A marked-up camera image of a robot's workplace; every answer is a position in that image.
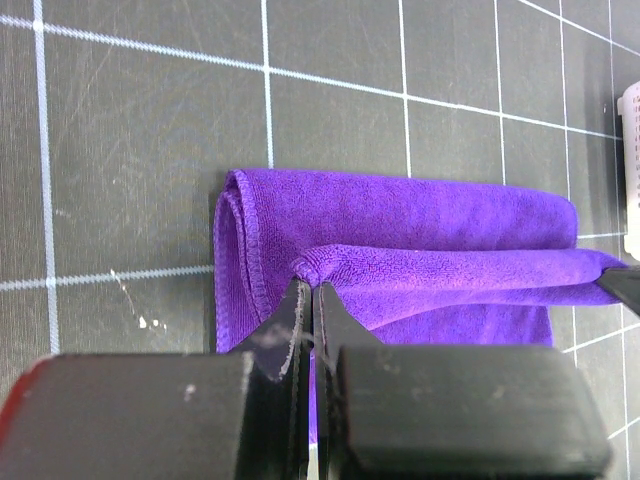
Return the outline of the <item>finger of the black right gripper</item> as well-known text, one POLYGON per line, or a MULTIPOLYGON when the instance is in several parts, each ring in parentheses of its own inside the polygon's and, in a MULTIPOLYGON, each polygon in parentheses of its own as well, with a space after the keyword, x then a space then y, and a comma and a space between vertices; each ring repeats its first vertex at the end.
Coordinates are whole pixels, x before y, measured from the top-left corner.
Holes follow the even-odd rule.
POLYGON ((607 267, 599 271, 595 289, 602 299, 622 303, 636 316, 640 307, 639 267, 607 267))

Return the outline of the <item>purple towel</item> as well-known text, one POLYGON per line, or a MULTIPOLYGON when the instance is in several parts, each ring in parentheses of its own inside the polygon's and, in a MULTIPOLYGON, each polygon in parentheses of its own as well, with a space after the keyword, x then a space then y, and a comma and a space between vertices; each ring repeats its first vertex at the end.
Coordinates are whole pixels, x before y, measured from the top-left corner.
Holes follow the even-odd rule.
POLYGON ((553 343, 553 306, 614 302, 619 261, 577 245, 565 198, 527 188, 236 169, 213 228, 216 348, 237 346, 293 279, 332 285, 390 344, 553 343))

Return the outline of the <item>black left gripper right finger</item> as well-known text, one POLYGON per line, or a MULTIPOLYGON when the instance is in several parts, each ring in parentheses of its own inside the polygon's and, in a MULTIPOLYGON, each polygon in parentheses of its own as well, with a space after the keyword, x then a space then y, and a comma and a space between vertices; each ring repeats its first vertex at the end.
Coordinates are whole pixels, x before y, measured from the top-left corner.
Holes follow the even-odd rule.
POLYGON ((583 376, 542 346, 388 345, 313 293, 323 479, 599 479, 612 462, 583 376))

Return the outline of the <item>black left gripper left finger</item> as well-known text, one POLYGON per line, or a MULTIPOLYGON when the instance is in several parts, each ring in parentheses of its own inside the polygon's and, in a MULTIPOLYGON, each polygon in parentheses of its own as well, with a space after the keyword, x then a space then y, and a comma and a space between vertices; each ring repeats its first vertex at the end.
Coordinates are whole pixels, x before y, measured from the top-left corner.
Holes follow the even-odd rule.
POLYGON ((1 411, 5 479, 303 479, 311 290, 225 354, 38 360, 1 411))

